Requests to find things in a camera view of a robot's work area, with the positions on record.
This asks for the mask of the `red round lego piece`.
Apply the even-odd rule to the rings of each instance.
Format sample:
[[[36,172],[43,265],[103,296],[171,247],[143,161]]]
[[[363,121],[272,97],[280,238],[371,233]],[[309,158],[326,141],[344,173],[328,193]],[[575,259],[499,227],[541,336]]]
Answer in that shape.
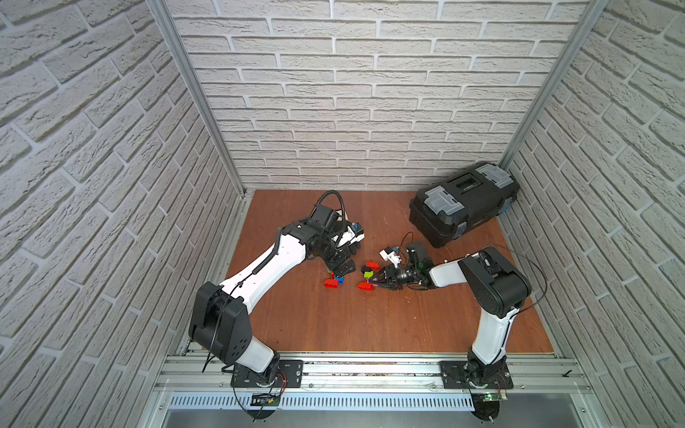
[[[361,270],[363,272],[369,272],[369,271],[379,271],[381,269],[380,265],[377,262],[374,261],[368,261],[362,268]]]

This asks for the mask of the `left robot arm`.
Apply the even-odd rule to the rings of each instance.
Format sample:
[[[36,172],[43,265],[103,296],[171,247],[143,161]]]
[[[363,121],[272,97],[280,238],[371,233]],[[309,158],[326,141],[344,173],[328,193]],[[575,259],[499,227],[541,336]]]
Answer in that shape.
[[[226,365],[238,364],[258,374],[273,369],[276,351],[253,335],[250,316],[260,299],[291,269],[320,258],[335,276],[355,271],[352,255],[364,229],[339,210],[319,205],[310,217],[276,232],[265,253],[222,283],[208,282],[196,292],[190,339]]]

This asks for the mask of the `red curved lego brick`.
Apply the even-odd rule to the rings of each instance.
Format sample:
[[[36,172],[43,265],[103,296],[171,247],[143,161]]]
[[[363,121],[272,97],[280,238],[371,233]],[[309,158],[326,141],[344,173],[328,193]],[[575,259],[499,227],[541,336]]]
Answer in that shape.
[[[372,292],[376,289],[376,287],[369,282],[361,282],[358,284],[358,289],[362,291]]]
[[[339,287],[339,282],[335,278],[327,279],[324,282],[326,288],[337,289]]]

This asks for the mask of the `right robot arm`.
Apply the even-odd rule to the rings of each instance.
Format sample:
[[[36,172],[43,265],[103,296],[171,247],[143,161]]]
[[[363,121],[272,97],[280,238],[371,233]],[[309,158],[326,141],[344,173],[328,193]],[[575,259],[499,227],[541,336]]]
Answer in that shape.
[[[529,280],[496,245],[442,264],[433,262],[421,242],[409,244],[407,253],[408,261],[402,264],[401,257],[393,249],[381,251],[389,265],[380,269],[367,263],[362,268],[365,281],[360,287],[399,291],[416,285],[421,291],[430,291],[468,285],[481,307],[481,316],[476,338],[462,369],[463,376],[474,386],[484,385],[493,377],[503,377],[513,322],[531,294]]]

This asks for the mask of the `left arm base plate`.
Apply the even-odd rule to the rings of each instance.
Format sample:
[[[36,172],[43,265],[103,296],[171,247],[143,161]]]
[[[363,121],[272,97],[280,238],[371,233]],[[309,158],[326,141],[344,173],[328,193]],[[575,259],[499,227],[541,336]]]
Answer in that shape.
[[[249,367],[235,364],[231,386],[240,388],[298,389],[303,378],[303,360],[280,360],[271,364],[263,372],[255,372]]]

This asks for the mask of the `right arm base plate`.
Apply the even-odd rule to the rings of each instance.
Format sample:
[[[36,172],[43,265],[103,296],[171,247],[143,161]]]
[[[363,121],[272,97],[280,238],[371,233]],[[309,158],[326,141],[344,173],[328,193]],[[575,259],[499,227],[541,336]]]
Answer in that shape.
[[[483,365],[475,360],[443,360],[439,362],[443,387],[457,389],[502,389],[514,388],[512,375],[505,358],[492,365]]]

